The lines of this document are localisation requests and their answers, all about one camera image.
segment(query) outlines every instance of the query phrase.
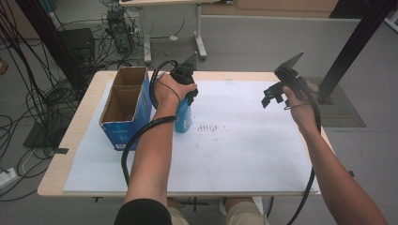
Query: table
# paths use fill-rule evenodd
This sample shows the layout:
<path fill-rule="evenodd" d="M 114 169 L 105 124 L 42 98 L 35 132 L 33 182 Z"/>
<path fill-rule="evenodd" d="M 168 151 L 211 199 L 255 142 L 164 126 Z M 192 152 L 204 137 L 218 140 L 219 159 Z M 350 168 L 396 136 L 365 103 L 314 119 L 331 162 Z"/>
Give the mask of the table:
<path fill-rule="evenodd" d="M 96 191 L 96 192 L 68 192 L 64 191 L 64 185 L 67 182 L 69 171 L 72 167 L 72 161 L 75 157 L 76 150 L 78 149 L 79 143 L 83 139 L 83 136 L 87 130 L 91 117 L 94 111 L 97 109 L 97 105 L 101 100 L 106 84 L 115 77 L 116 71 L 100 71 L 96 73 L 92 80 L 86 94 L 82 100 L 79 109 L 77 110 L 70 126 L 64 136 L 64 139 L 60 143 L 60 148 L 67 148 L 66 154 L 55 154 L 49 169 L 45 173 L 39 187 L 38 194 L 41 196 L 113 196 L 122 197 L 124 192 L 108 192 L 108 191 Z M 194 78 L 196 81 L 268 81 L 277 82 L 277 78 L 273 73 L 269 72 L 213 72 L 213 71 L 195 71 Z M 329 140 L 323 132 L 322 134 L 326 141 Z M 194 196 L 204 195 L 212 196 L 217 195 L 217 192 L 206 192 L 206 193 L 194 193 Z M 180 196 L 179 193 L 173 193 L 172 195 Z M 236 193 L 236 195 L 248 195 L 248 196 L 261 196 L 261 195 L 283 195 L 283 193 Z"/>
<path fill-rule="evenodd" d="M 213 3 L 217 0 L 131 0 L 127 2 L 120 1 L 120 6 L 124 8 L 137 8 L 140 16 L 141 29 L 144 35 L 144 60 L 147 65 L 152 61 L 151 50 L 150 50 L 150 37 L 146 32 L 145 28 L 145 6 L 161 6 L 171 4 L 196 4 L 196 31 L 194 32 L 196 45 L 198 46 L 199 55 L 202 58 L 207 57 L 205 45 L 201 36 L 201 15 L 202 15 L 202 3 Z"/>

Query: black stand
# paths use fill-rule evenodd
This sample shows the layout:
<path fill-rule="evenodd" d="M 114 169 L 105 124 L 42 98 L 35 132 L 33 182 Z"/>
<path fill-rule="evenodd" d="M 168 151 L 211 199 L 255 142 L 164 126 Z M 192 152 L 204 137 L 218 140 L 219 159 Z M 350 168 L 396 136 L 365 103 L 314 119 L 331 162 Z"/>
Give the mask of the black stand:
<path fill-rule="evenodd" d="M 387 17 L 394 4 L 395 0 L 373 1 L 373 5 L 365 13 L 362 20 L 360 20 L 360 23 L 337 56 L 324 80 L 320 83 L 320 104 L 331 104 L 329 97 L 334 87 L 343 78 L 351 64 L 360 54 L 360 51 L 362 51 L 363 47 Z"/>
<path fill-rule="evenodd" d="M 16 2 L 46 45 L 56 64 L 64 72 L 76 93 L 76 97 L 82 99 L 88 87 L 88 81 L 76 67 L 50 16 L 41 6 L 39 0 L 16 0 Z"/>

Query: leg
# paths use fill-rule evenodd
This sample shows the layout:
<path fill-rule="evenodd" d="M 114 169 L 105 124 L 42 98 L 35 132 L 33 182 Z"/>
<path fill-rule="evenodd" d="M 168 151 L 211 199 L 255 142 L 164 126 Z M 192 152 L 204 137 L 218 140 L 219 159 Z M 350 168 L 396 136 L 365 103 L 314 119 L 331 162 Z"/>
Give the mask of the leg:
<path fill-rule="evenodd" d="M 152 61 L 152 55 L 150 52 L 150 38 L 146 33 L 144 9 L 142 7 L 138 7 L 137 10 L 140 16 L 141 30 L 143 31 L 144 36 L 144 61 L 147 65 L 149 65 Z"/>
<path fill-rule="evenodd" d="M 202 6 L 200 3 L 196 4 L 196 31 L 194 32 L 195 34 L 195 40 L 196 44 L 198 46 L 198 51 L 199 55 L 205 59 L 207 57 L 205 45 L 203 44 L 202 36 L 201 36 L 201 28 L 202 28 L 202 21 L 201 21 L 201 15 L 202 15 Z"/>
<path fill-rule="evenodd" d="M 227 198 L 226 225 L 268 225 L 264 215 L 260 213 L 252 197 Z"/>
<path fill-rule="evenodd" d="M 172 216 L 173 225 L 189 225 L 188 221 L 179 210 L 179 205 L 177 202 L 174 202 L 170 198 L 167 198 L 167 209 Z"/>

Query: person's right hand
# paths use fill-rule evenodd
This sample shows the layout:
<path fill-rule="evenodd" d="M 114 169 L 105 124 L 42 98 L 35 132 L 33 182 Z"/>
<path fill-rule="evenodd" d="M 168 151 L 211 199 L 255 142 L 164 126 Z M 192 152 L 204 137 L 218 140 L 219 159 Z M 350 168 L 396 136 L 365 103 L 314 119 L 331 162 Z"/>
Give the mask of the person's right hand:
<path fill-rule="evenodd" d="M 296 124 L 298 124 L 300 132 L 317 131 L 311 104 L 306 104 L 306 102 L 298 100 L 295 93 L 287 86 L 283 87 L 283 91 L 287 99 L 289 99 L 290 112 Z"/>

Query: blue cardboard box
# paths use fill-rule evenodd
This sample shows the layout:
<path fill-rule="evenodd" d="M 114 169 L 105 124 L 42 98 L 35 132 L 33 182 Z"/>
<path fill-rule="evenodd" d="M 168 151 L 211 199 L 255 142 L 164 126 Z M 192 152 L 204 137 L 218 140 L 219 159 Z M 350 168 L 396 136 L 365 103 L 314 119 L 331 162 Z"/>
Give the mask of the blue cardboard box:
<path fill-rule="evenodd" d="M 99 120 L 115 150 L 122 151 L 135 132 L 149 123 L 151 109 L 146 67 L 120 68 Z"/>

